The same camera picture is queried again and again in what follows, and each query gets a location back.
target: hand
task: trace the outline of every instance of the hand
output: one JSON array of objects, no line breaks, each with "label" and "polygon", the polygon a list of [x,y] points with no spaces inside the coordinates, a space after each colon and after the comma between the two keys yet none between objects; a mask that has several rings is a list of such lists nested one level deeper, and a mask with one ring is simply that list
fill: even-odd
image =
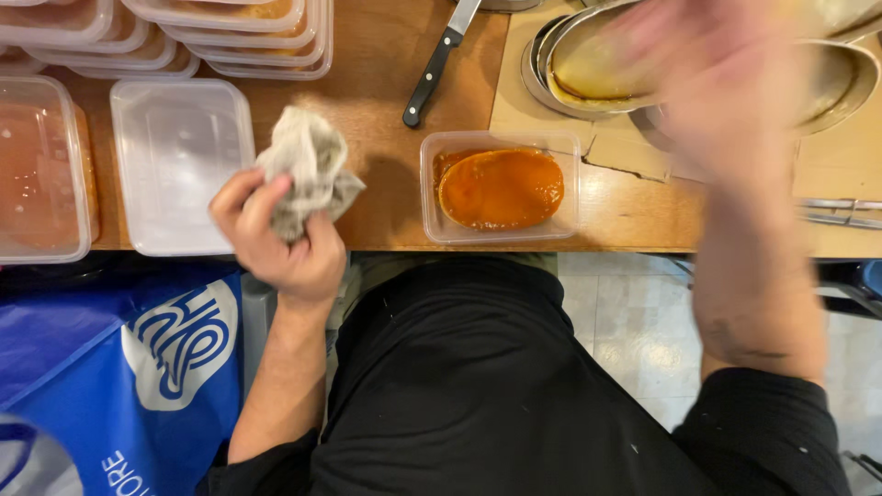
[{"label": "hand", "polygon": [[662,131],[718,185],[789,184],[808,65],[773,0],[647,0],[606,32],[666,103]]},{"label": "hand", "polygon": [[278,289],[286,304],[324,307],[337,296],[346,247],[324,211],[309,218],[306,237],[292,245],[270,230],[273,208],[290,188],[290,177],[264,184],[263,170],[242,170],[224,184],[208,209],[239,263]]}]

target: white logo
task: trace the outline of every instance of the white logo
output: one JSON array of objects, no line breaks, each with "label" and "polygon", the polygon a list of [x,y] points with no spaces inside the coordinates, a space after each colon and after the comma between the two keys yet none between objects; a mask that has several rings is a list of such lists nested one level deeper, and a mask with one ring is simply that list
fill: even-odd
[{"label": "white logo", "polygon": [[123,353],[144,408],[185,408],[233,353],[238,306],[215,281],[153,308],[123,326]]}]

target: kitchen knife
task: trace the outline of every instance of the kitchen knife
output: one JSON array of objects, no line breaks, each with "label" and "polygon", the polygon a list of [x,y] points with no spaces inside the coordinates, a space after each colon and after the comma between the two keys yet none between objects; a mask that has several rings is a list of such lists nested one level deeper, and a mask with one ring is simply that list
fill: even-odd
[{"label": "kitchen knife", "polygon": [[404,124],[415,128],[420,125],[420,113],[422,106],[429,101],[429,98],[435,93],[438,81],[441,79],[441,73],[444,72],[444,66],[447,64],[447,56],[450,50],[455,49],[462,43],[462,38],[466,34],[468,25],[472,23],[472,17],[478,10],[481,0],[460,0],[447,23],[447,29],[441,36],[432,58],[429,59],[429,65],[422,73],[420,82],[416,85],[414,95],[410,97],[407,108],[404,109]]}]

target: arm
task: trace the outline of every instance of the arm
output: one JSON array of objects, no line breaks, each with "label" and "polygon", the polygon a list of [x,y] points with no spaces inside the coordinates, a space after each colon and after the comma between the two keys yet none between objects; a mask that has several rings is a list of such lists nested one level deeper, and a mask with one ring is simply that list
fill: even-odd
[{"label": "arm", "polygon": [[321,429],[329,311],[330,307],[298,310],[280,295],[258,374],[229,443],[229,463],[249,460],[300,439],[310,429]]},{"label": "arm", "polygon": [[811,61],[775,5],[654,0],[612,30],[625,56],[653,68],[681,158],[714,178],[693,292],[702,378],[737,366],[820,384],[823,314],[790,197]]},{"label": "arm", "polygon": [[693,292],[701,377],[737,366],[823,386],[824,316],[789,184],[748,193],[712,188],[707,198]]},{"label": "arm", "polygon": [[293,245],[279,240],[270,230],[270,217],[291,180],[263,182],[259,169],[239,172],[210,206],[239,262],[279,290],[257,377],[229,444],[230,464],[321,428],[325,321],[346,263],[346,248],[324,212],[306,222],[306,238]]}]

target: knife handle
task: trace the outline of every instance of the knife handle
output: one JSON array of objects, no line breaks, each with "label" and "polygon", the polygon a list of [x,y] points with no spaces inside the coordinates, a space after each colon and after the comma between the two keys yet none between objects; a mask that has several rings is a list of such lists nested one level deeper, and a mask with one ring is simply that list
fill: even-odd
[{"label": "knife handle", "polygon": [[426,70],[422,73],[420,82],[416,85],[414,95],[410,97],[407,108],[404,109],[404,116],[401,118],[408,127],[415,128],[420,125],[420,113],[422,106],[429,101],[429,98],[435,93],[435,88],[441,80],[441,74],[444,72],[444,66],[447,64],[447,56],[450,50],[458,47],[462,43],[462,34],[452,27],[445,29],[435,53],[429,59]]}]

